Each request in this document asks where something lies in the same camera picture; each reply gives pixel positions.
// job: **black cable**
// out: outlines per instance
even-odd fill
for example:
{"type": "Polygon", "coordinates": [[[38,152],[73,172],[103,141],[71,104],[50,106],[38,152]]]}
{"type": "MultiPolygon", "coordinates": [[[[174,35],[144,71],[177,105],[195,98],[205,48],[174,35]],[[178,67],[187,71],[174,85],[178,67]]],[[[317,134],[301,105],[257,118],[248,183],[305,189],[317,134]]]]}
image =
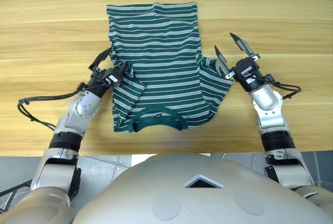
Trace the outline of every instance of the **black cable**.
{"type": "Polygon", "coordinates": [[[90,90],[90,89],[99,88],[99,87],[102,87],[102,86],[104,86],[104,85],[101,84],[101,85],[97,85],[97,86],[92,86],[92,87],[85,88],[85,89],[82,89],[82,90],[76,90],[72,93],[64,94],[64,95],[33,96],[33,97],[20,99],[18,104],[17,104],[17,108],[20,111],[20,113],[23,114],[24,116],[28,117],[30,119],[30,121],[38,122],[38,123],[40,123],[40,124],[42,124],[42,125],[46,126],[47,128],[54,131],[54,129],[56,128],[56,126],[54,124],[46,122],[46,121],[40,121],[39,119],[37,119],[36,117],[34,117],[32,114],[29,113],[29,111],[24,107],[24,104],[29,105],[30,102],[62,100],[62,99],[70,98],[70,97],[72,97],[72,96],[74,96],[74,95],[76,95],[80,92],[90,90]]]}
{"type": "Polygon", "coordinates": [[[285,91],[291,91],[292,93],[289,93],[285,96],[282,97],[282,99],[291,99],[294,95],[296,95],[297,93],[300,93],[302,92],[302,89],[301,87],[297,86],[297,85],[291,85],[291,84],[283,84],[283,83],[280,83],[280,82],[272,82],[268,79],[264,79],[264,81],[262,82],[265,82],[265,83],[268,83],[268,84],[271,84],[272,86],[275,86],[281,90],[285,90],[285,91]]]}

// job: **gray floor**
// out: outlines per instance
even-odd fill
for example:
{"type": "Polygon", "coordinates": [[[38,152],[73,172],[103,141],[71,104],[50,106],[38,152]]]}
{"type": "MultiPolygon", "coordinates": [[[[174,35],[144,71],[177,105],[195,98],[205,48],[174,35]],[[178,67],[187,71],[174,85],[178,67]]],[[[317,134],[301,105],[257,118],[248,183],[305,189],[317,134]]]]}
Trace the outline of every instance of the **gray floor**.
{"type": "MultiPolygon", "coordinates": [[[[221,158],[222,155],[211,154],[211,156],[218,158],[221,158]]],[[[303,157],[316,185],[333,192],[333,151],[304,152],[303,157]]],[[[262,173],[266,166],[264,156],[261,153],[225,154],[223,158],[240,163],[259,173],[262,173]]],[[[0,157],[0,192],[30,180],[39,161],[40,157],[0,157]]],[[[82,175],[79,193],[72,201],[75,211],[79,211],[130,166],[131,155],[79,158],[82,175]]],[[[24,195],[24,193],[18,195],[11,206],[15,206],[24,195]]],[[[6,198],[5,196],[0,198],[0,206],[6,202],[6,198]]]]}

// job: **wooden table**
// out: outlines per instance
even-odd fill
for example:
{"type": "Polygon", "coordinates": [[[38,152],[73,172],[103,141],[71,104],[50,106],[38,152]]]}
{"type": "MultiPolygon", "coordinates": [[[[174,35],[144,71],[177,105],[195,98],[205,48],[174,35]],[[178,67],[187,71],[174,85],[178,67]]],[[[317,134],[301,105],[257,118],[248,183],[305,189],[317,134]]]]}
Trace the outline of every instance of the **wooden table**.
{"type": "MultiPolygon", "coordinates": [[[[332,149],[332,0],[0,0],[0,155],[41,156],[52,133],[29,122],[17,100],[73,91],[87,81],[96,55],[109,47],[106,5],[198,3],[203,53],[216,44],[229,65],[244,57],[229,32],[261,54],[263,74],[298,84],[284,113],[302,151],[332,149]]],[[[32,103],[56,123],[68,100],[32,103]]],[[[81,155],[163,152],[262,152],[250,98],[235,84],[219,114],[195,130],[165,126],[122,134],[112,130],[111,93],[82,142],[81,155]]]]}

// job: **shirt sleeve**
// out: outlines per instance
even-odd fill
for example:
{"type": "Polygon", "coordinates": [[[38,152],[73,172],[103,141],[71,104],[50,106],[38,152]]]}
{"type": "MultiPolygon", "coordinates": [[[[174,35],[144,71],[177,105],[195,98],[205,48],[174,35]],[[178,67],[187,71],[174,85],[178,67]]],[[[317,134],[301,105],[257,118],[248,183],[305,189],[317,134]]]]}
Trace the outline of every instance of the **shirt sleeve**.
{"type": "Polygon", "coordinates": [[[197,63],[200,68],[199,77],[203,98],[212,106],[209,115],[211,118],[217,114],[217,108],[233,82],[224,78],[225,74],[218,66],[216,59],[197,57],[197,63]]]}
{"type": "MultiPolygon", "coordinates": [[[[112,56],[111,60],[115,67],[123,64],[122,61],[113,59],[112,56]]],[[[114,131],[127,119],[145,88],[146,85],[134,76],[132,64],[127,62],[127,70],[123,80],[118,87],[113,89],[112,114],[114,131]]]]}

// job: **green striped t-shirt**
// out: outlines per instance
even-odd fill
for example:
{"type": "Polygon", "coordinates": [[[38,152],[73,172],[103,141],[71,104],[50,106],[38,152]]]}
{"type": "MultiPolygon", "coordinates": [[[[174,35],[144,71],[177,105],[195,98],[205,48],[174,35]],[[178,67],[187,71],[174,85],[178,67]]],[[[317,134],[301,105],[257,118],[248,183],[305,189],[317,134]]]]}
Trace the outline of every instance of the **green striped t-shirt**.
{"type": "Polygon", "coordinates": [[[127,61],[113,90],[113,128],[193,129],[208,122],[229,91],[216,59],[202,56],[197,4],[107,7],[111,60],[127,61]]]}

